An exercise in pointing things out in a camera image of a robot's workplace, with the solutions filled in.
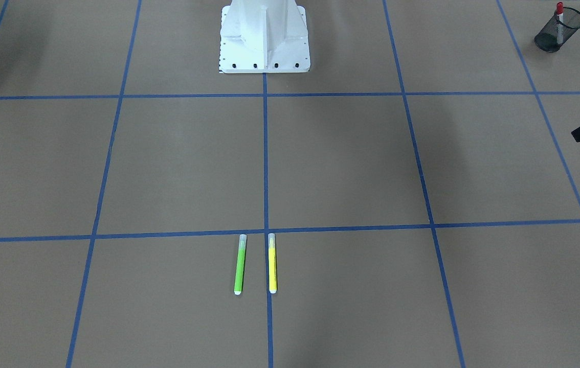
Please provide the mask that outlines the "red and white marker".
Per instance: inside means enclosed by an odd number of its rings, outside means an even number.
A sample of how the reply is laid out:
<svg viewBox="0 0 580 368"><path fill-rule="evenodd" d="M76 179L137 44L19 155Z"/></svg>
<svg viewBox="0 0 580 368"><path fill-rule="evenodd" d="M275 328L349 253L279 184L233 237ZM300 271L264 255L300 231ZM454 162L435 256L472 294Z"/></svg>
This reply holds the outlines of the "red and white marker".
<svg viewBox="0 0 580 368"><path fill-rule="evenodd" d="M560 47L564 42L564 3L558 2L555 10L556 44Z"/></svg>

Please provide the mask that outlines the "black mesh pen cup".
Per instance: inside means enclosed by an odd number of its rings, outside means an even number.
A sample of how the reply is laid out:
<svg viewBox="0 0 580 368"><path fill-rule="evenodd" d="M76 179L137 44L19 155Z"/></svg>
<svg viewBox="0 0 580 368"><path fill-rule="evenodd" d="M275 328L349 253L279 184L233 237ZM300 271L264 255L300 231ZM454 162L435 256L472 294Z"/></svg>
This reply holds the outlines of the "black mesh pen cup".
<svg viewBox="0 0 580 368"><path fill-rule="evenodd" d="M578 30L580 30L580 11L562 6L554 11L533 41L538 49L554 53L558 52Z"/></svg>

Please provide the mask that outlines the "white metal mounting base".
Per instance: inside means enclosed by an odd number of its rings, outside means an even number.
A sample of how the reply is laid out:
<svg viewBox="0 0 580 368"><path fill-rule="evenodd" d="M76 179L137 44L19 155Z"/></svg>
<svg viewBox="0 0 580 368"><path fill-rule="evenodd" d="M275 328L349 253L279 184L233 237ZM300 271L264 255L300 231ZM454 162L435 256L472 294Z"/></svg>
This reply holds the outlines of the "white metal mounting base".
<svg viewBox="0 0 580 368"><path fill-rule="evenodd" d="M306 9L295 1L232 1L220 14L220 73L311 69Z"/></svg>

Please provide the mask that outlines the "yellow marker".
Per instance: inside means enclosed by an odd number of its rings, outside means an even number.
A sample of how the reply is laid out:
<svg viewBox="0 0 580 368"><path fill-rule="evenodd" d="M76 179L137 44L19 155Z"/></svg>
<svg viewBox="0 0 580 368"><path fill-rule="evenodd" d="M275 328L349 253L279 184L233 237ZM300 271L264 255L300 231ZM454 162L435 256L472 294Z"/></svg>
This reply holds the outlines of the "yellow marker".
<svg viewBox="0 0 580 368"><path fill-rule="evenodd" d="M269 233L267 236L267 287L269 293L274 295L278 291L277 280L277 252L276 252L276 235Z"/></svg>

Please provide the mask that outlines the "green marker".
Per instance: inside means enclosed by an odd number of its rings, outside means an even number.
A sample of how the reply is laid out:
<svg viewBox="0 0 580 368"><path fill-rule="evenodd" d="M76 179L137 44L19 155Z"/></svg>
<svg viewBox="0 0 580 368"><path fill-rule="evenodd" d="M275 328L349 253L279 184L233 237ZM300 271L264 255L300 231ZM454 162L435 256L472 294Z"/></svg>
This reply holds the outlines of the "green marker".
<svg viewBox="0 0 580 368"><path fill-rule="evenodd" d="M238 239L238 251L236 257L236 268L234 276L234 295L241 295L243 292L244 285L244 270L246 264L246 252L247 252L247 235L241 234Z"/></svg>

